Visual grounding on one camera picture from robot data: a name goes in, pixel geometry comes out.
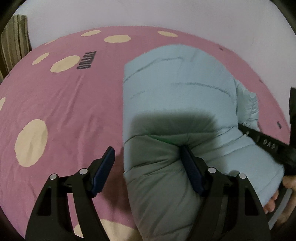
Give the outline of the person's right hand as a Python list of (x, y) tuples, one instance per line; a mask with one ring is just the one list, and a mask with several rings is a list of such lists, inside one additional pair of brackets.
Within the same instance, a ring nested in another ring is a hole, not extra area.
[[(276, 220), (275, 225), (281, 226), (286, 223), (291, 216), (293, 210), (295, 209), (295, 176), (284, 176), (282, 179), (283, 186), (287, 189), (292, 190), (292, 194), (285, 206), (283, 212), (280, 214), (279, 218)], [(274, 195), (270, 198), (267, 204), (263, 207), (264, 213), (268, 214), (269, 212), (273, 212), (275, 210), (275, 201), (278, 198), (278, 190), (274, 193)]]

